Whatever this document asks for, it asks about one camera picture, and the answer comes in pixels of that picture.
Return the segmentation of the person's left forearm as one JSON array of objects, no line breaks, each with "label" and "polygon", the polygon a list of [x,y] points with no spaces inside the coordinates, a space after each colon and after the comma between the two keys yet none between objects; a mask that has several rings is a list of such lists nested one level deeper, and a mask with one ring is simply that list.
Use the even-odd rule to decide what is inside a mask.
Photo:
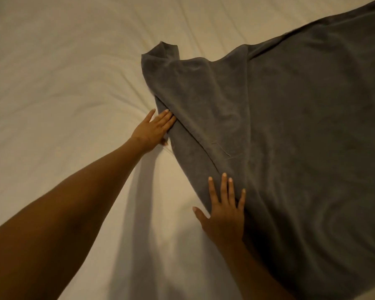
[{"label": "person's left forearm", "polygon": [[0,226],[0,300],[57,300],[144,155],[130,138]]}]

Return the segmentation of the person's left hand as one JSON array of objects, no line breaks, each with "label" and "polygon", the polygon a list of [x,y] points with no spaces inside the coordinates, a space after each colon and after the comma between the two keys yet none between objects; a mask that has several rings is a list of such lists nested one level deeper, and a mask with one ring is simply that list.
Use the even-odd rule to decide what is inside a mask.
[{"label": "person's left hand", "polygon": [[157,145],[160,145],[161,139],[167,139],[166,134],[172,128],[158,127],[159,114],[155,115],[155,118],[153,118],[154,120],[148,124],[145,124],[143,119],[143,121],[138,124],[127,141],[132,143],[142,154],[148,153],[152,151]]}]

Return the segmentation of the person's right hand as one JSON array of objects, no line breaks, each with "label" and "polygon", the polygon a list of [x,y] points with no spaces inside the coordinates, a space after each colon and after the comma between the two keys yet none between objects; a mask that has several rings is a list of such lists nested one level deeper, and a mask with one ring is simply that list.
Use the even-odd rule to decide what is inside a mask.
[{"label": "person's right hand", "polygon": [[237,208],[234,181],[228,177],[228,205],[221,203],[212,177],[208,178],[211,212],[207,224],[201,224],[203,231],[214,243],[215,239],[242,241],[244,234],[244,212]]}]

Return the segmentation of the grey towel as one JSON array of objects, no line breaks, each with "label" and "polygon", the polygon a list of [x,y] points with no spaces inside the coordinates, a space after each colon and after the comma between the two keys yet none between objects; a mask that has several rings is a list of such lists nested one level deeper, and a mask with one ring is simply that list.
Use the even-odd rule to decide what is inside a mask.
[{"label": "grey towel", "polygon": [[209,176],[246,189],[245,242],[285,288],[375,287],[375,1],[216,61],[160,42],[141,68],[203,205]]}]

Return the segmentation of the person's right forearm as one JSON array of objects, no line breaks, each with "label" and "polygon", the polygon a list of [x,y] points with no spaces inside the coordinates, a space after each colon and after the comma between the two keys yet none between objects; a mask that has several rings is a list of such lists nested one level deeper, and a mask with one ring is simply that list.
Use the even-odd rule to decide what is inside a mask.
[{"label": "person's right forearm", "polygon": [[243,241],[215,239],[243,300],[295,300],[250,254]]}]

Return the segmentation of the white bed sheet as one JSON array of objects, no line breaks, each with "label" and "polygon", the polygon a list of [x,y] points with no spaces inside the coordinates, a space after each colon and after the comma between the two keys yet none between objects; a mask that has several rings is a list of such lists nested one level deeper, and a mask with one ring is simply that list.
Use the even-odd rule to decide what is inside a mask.
[{"label": "white bed sheet", "polygon": [[[141,55],[218,60],[373,0],[0,0],[0,225],[155,108]],[[136,166],[59,300],[240,300],[169,146]]]}]

